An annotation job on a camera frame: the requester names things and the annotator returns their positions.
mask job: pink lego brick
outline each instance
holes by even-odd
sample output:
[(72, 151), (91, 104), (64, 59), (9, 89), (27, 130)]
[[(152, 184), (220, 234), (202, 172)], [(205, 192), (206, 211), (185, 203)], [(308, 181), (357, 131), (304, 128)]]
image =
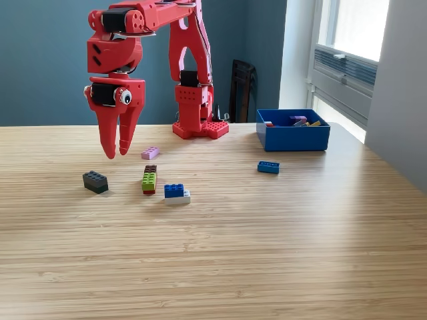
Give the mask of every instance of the pink lego brick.
[(141, 158), (145, 160), (151, 160), (158, 154), (159, 154), (159, 148), (150, 147), (147, 150), (145, 150), (143, 153), (141, 153)]

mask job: white wall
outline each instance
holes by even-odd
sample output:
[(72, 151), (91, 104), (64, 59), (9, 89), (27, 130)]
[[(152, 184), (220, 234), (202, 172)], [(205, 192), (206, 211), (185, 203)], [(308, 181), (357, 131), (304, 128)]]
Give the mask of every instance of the white wall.
[(280, 109), (301, 109), (307, 103), (306, 77), (312, 44), (316, 0), (288, 0)]
[(366, 144), (427, 193), (427, 1), (390, 0)]

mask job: wall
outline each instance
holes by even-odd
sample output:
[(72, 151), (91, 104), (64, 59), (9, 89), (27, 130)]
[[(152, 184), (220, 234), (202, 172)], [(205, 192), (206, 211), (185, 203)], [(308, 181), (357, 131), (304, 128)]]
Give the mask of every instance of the wall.
[(366, 144), (427, 193), (427, 1), (390, 0)]
[(288, 0), (280, 81), (280, 109), (306, 107), (308, 95), (306, 78), (315, 8), (316, 0)]
[(246, 9), (245, 60), (256, 67), (258, 74), (255, 104), (250, 106), (251, 122), (255, 121), (255, 107), (279, 107), (286, 0), (246, 0)]
[[(0, 125), (94, 125), (83, 96), (89, 84), (87, 16), (112, 0), (4, 1), (0, 46)], [(227, 111), (233, 59), (245, 59), (246, 0), (203, 1), (211, 43), (216, 102)], [(140, 123), (172, 123), (177, 103), (168, 59), (169, 28), (143, 39), (143, 59), (132, 77), (145, 79), (146, 105)]]

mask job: blue box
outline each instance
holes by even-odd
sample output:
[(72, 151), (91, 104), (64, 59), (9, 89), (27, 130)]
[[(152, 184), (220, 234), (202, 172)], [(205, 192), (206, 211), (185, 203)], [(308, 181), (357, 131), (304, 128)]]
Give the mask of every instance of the blue box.
[(184, 185), (165, 185), (165, 198), (184, 196)]
[(258, 163), (258, 171), (279, 174), (280, 163), (260, 161), (260, 163)]
[[(292, 127), (291, 116), (307, 117), (307, 122), (320, 121), (319, 127)], [(274, 127), (267, 127), (271, 121)], [(328, 148), (331, 127), (311, 109), (258, 110), (256, 132), (265, 151), (324, 151)]]

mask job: chair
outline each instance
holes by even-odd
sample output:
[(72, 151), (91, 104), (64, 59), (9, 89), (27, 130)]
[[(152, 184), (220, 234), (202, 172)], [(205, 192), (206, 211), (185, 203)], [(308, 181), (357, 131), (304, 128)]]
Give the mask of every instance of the chair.
[(233, 60), (232, 88), (230, 91), (230, 123), (236, 123), (238, 85), (243, 85), (242, 105), (240, 107), (240, 123), (248, 122), (249, 100), (252, 85), (255, 82), (256, 69), (253, 65)]

